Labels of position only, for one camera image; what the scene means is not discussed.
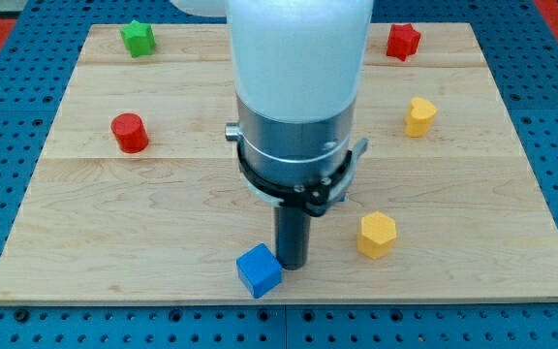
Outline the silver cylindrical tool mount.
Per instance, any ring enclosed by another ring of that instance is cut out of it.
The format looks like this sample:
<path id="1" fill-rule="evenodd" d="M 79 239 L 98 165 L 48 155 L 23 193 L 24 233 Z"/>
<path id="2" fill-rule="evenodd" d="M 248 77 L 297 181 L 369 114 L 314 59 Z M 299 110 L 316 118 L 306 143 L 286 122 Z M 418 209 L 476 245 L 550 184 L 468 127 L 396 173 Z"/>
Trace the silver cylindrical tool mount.
<path id="1" fill-rule="evenodd" d="M 277 208 L 324 215 L 344 197 L 368 140 L 348 148 L 355 105 L 315 121 L 279 121 L 237 102 L 238 120 L 226 125 L 249 188 Z"/>

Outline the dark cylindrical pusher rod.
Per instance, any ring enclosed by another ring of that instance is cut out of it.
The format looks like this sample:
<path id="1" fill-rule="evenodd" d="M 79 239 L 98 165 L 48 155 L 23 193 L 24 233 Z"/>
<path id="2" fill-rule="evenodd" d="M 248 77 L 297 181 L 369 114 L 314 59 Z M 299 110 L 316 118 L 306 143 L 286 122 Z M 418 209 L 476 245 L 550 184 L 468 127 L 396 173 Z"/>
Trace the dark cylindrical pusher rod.
<path id="1" fill-rule="evenodd" d="M 275 256 L 285 270 L 302 268 L 308 258 L 311 217 L 296 207 L 274 209 Z"/>

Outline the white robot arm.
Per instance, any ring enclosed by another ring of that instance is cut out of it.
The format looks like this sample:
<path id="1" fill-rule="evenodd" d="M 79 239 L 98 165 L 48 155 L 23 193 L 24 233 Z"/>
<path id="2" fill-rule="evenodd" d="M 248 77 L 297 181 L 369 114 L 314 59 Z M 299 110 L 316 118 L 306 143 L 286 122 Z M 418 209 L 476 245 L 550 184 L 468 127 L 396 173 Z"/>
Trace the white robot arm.
<path id="1" fill-rule="evenodd" d="M 248 187 L 274 208 L 275 256 L 308 257 L 310 220 L 351 185 L 368 141 L 351 144 L 372 0 L 172 0 L 229 26 L 238 120 L 227 124 Z"/>

